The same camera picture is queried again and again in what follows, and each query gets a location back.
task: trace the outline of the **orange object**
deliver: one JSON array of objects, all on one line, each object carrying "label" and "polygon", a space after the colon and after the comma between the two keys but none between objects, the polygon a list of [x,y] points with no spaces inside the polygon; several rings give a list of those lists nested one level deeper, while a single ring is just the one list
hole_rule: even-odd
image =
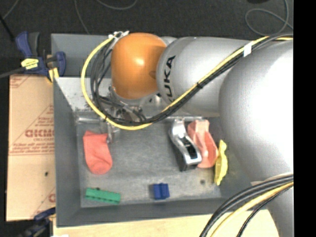
[{"label": "orange object", "polygon": [[195,120],[188,125],[188,135],[201,152],[202,162],[199,168],[210,168],[215,165],[218,158],[218,149],[208,131],[208,120]]},{"label": "orange object", "polygon": [[89,130],[83,136],[85,161],[93,174],[103,175],[112,168],[107,138],[107,133],[98,134]]},{"label": "orange object", "polygon": [[121,38],[111,55],[112,87],[125,99],[139,99],[158,91],[156,68],[166,48],[161,38],[132,33]]}]

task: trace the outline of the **cardboard box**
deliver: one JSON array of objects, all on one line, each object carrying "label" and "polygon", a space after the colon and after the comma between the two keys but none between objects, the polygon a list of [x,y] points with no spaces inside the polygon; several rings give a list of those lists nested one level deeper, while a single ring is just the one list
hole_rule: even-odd
[{"label": "cardboard box", "polygon": [[53,113],[46,77],[10,77],[7,221],[29,220],[55,206]]}]

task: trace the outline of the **blue block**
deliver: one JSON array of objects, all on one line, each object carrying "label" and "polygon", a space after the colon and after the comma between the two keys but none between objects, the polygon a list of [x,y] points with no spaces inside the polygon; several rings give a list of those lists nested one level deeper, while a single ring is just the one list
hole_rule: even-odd
[{"label": "blue block", "polygon": [[154,197],[157,200],[170,197],[168,184],[154,184]]}]

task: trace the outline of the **black carpet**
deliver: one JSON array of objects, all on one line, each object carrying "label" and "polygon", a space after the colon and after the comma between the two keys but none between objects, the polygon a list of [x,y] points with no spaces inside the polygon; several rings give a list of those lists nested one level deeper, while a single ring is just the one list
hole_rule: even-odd
[{"label": "black carpet", "polygon": [[[5,16],[16,0],[0,0],[0,14]],[[135,0],[101,0],[112,6],[125,7]],[[288,23],[293,25],[294,0],[287,0]],[[284,0],[137,0],[126,10],[106,8],[95,0],[77,0],[78,10],[91,34],[114,31],[150,32],[158,36],[212,36],[254,40],[261,35],[253,32],[245,21],[254,8],[266,9],[286,18]],[[5,18],[16,36],[22,31],[40,32],[39,51],[50,52],[51,33],[87,34],[76,14],[74,0],[20,0]],[[261,12],[249,15],[257,31],[277,33],[284,23]],[[283,32],[291,31],[286,27]],[[23,56],[0,24],[0,74],[19,67]],[[16,236],[31,222],[5,222],[5,189],[8,132],[8,80],[0,79],[0,236]]]}]

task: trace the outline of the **wooden table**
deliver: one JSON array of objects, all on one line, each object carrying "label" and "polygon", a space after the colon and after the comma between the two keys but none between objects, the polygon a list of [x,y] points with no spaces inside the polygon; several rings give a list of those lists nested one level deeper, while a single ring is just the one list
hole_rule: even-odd
[{"label": "wooden table", "polygon": [[[217,236],[235,237],[249,214],[250,211],[241,214]],[[58,237],[62,235],[65,235],[63,237],[198,237],[210,217],[211,215],[201,215],[66,228],[57,228],[54,223],[53,233]],[[270,213],[265,209],[259,211],[250,221],[242,236],[278,237],[279,235]]]}]

